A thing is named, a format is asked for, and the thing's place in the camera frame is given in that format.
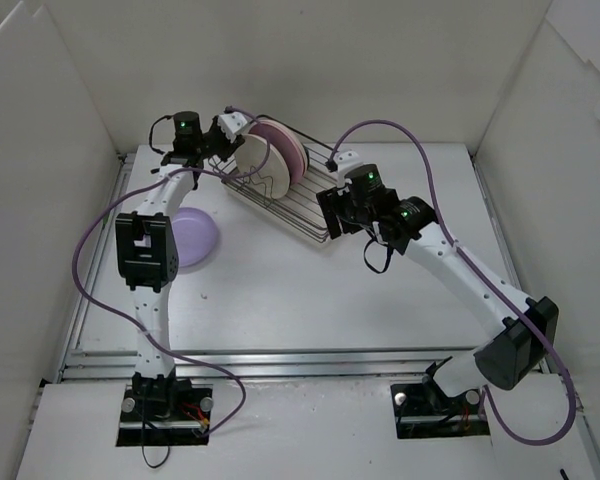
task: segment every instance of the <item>pink plate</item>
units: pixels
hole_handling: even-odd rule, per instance
[[[249,133],[265,138],[265,133],[271,144],[278,149],[291,175],[291,184],[302,180],[306,171],[302,144],[283,125],[271,120],[262,119],[251,127]]]

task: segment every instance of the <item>black wire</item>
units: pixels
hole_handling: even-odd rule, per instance
[[[153,122],[153,125],[151,125],[151,129],[149,130],[149,148],[151,150],[153,150],[154,152],[156,152],[158,155],[164,155],[166,152],[164,152],[163,150],[160,150],[159,148],[155,148],[153,146],[153,129],[161,121],[163,121],[163,120],[170,120],[171,118],[173,118],[173,115],[163,115],[158,120],[156,120],[155,122]]]
[[[364,250],[362,251],[362,259],[364,260],[364,264],[369,268],[369,270],[371,270],[373,273],[377,273],[378,275],[385,273],[387,270],[389,270],[389,265],[391,265],[391,257],[393,256],[393,247],[387,247],[387,258],[384,261],[384,267],[382,268],[382,270],[378,270],[376,267],[374,267],[373,265],[371,265],[369,263],[369,260],[367,260],[367,250],[369,249],[369,247],[373,244],[373,243],[377,243],[378,241],[376,240],[375,237],[371,236],[371,240],[369,240],[367,242],[367,244],[364,246]]]
[[[402,402],[402,405],[400,405],[400,409],[398,410],[398,418],[396,420],[396,425],[398,425],[398,428],[400,428],[400,422],[402,421],[402,416],[404,415],[404,410],[405,407],[407,406],[407,400],[405,400],[404,402]]]
[[[450,413],[449,415],[447,415],[444,418],[441,418],[440,420],[436,420],[435,422],[431,422],[431,423],[420,423],[417,424],[418,428],[425,428],[425,429],[429,429],[429,428],[435,428],[435,427],[439,427],[441,425],[444,425],[445,423],[449,422],[449,420],[451,420],[454,417],[457,417],[460,413],[459,412],[453,412]],[[411,429],[409,430],[409,435],[408,438],[411,438],[413,436],[413,431],[416,428],[416,423],[412,423],[411,424]]]
[[[165,438],[167,439],[167,454],[164,456],[164,458],[162,459],[162,461],[160,463],[157,463],[155,465],[152,465],[151,463],[149,463],[149,460],[147,460],[147,455],[144,451],[144,426],[145,425],[149,425],[149,428],[151,428],[152,430],[157,430],[160,431],[160,429],[158,427],[156,427],[153,423],[151,423],[149,420],[147,420],[147,412],[146,412],[146,404],[147,404],[147,392],[149,390],[151,385],[146,385],[145,386],[145,390],[144,390],[144,394],[142,396],[142,426],[140,428],[140,448],[142,449],[142,458],[144,458],[144,463],[147,464],[147,467],[152,468],[152,469],[157,469],[160,468],[162,465],[164,465],[165,463],[167,463],[167,460],[169,460],[169,455],[171,455],[171,443],[169,442],[169,436],[165,435]]]

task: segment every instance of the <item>white table surface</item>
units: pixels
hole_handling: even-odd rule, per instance
[[[578,428],[550,447],[526,447],[492,421],[491,437],[398,440],[391,407],[394,378],[299,379],[247,384],[241,412],[207,446],[175,447],[157,471],[139,448],[116,447],[124,382],[47,385],[18,480],[593,480]],[[212,423],[238,402],[239,390],[214,382]],[[495,392],[516,432],[542,438],[566,412],[555,375],[527,376],[511,393]],[[164,454],[147,449],[150,461]]]
[[[385,184],[402,198],[429,200],[413,145],[358,144],[378,164]],[[497,273],[506,269],[481,191],[463,145],[425,145],[440,205],[454,233]],[[159,157],[139,148],[127,190],[155,181]],[[128,200],[131,211],[144,197]],[[215,178],[201,178],[183,206],[217,222],[221,241],[200,266],[182,269],[169,301],[171,346],[187,351],[472,347],[487,340],[462,304],[418,265],[395,255],[384,275],[362,261],[363,233],[312,247],[232,198]],[[380,265],[384,250],[373,247]],[[128,288],[109,238],[94,294],[133,314]],[[134,351],[136,334],[123,320],[90,307],[79,348]]]

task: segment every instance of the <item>purple bowl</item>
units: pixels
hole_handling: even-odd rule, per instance
[[[197,208],[178,209],[171,226],[180,259],[179,267],[189,267],[201,262],[218,243],[220,232],[216,222]]]

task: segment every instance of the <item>white plate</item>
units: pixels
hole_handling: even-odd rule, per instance
[[[234,154],[236,166],[241,173],[255,170],[267,152],[267,142],[256,136],[244,134],[244,145]],[[289,191],[289,169],[278,149],[271,145],[269,159],[262,170],[245,179],[249,186],[267,198],[282,198]]]

